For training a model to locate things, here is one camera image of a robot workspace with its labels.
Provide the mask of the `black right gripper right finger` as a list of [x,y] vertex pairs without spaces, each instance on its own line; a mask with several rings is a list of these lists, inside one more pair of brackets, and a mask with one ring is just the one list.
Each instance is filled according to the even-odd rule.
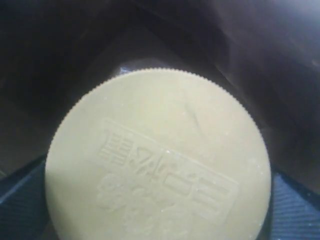
[[262,236],[266,240],[318,240],[320,195],[284,173],[274,172]]

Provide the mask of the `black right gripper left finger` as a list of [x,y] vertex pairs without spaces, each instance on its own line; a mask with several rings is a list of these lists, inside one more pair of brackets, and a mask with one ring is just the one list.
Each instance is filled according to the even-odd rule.
[[0,180],[2,240],[38,240],[48,221],[44,159],[37,159]]

